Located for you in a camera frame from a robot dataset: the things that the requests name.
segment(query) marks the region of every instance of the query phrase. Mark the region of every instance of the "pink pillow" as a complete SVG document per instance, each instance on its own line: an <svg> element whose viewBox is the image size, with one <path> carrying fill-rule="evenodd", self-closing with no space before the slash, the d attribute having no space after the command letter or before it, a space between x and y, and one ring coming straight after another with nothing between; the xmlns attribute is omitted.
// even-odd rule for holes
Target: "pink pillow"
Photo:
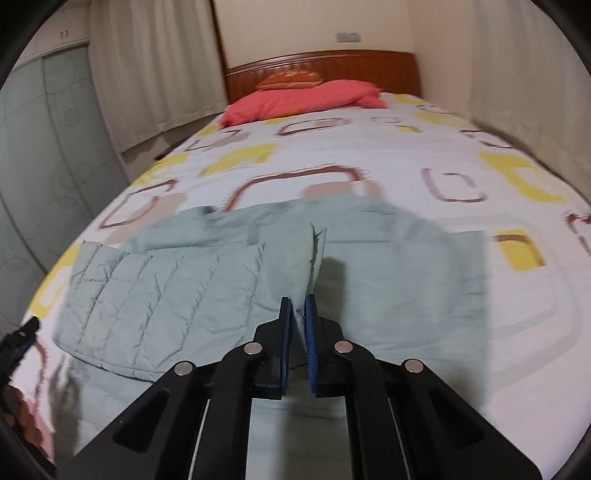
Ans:
<svg viewBox="0 0 591 480"><path fill-rule="evenodd" d="M307 89L259 90L231 104L219 124L231 127L341 106L388 108L379 97L381 91L373 83L358 80L333 80Z"/></svg>

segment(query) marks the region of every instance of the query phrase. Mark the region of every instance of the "light switch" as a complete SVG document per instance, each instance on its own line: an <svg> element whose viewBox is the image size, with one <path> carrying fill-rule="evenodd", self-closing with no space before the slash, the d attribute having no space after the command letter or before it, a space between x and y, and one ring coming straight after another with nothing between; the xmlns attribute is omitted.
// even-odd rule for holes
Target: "light switch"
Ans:
<svg viewBox="0 0 591 480"><path fill-rule="evenodd" d="M337 43L357 43L361 41L359 32L341 32L336 34Z"/></svg>

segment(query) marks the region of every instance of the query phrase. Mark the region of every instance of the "bedsheet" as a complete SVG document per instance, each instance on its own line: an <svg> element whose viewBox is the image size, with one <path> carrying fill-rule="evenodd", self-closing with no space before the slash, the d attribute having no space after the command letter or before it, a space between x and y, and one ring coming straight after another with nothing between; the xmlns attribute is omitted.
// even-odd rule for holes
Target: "bedsheet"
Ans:
<svg viewBox="0 0 591 480"><path fill-rule="evenodd" d="M382 98L389 109L342 108L225 129L212 123L119 195L64 253L30 305L28 314L43 326L14 384L31 399L42 429L62 425L52 404L72 401L72 358L51 338L82 240L118 246L194 206L234 210L352 193L450 232L486 232L491 341L486 392L475 406L551 478L591 421L591 209L500 138L422 99ZM251 445L274 442L286 423L257 415ZM297 434L304 423L287 422ZM325 440L308 442L304 453ZM260 466L259 478L288 468L264 448L251 465Z"/></svg>

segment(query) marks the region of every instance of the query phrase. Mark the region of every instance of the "wooden headboard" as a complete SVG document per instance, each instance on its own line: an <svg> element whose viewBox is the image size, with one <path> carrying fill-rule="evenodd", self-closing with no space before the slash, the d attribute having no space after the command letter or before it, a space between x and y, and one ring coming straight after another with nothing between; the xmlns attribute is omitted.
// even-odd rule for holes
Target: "wooden headboard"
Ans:
<svg viewBox="0 0 591 480"><path fill-rule="evenodd" d="M271 73L291 69L319 72L325 80L364 80L375 83L386 92L421 95L418 66L412 53L329 50L295 53L226 69L230 103L254 92L256 84Z"/></svg>

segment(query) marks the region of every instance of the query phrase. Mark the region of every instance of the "wall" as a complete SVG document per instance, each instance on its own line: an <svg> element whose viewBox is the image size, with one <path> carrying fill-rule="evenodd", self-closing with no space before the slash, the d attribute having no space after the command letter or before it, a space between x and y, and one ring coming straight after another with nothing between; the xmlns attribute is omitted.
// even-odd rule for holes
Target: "wall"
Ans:
<svg viewBox="0 0 591 480"><path fill-rule="evenodd" d="M215 0L215 5L229 67L316 50L413 51L407 0ZM337 32L359 32L362 41L337 43Z"/></svg>
<svg viewBox="0 0 591 480"><path fill-rule="evenodd" d="M470 117L473 0L409 0L408 10L423 96Z"/></svg>

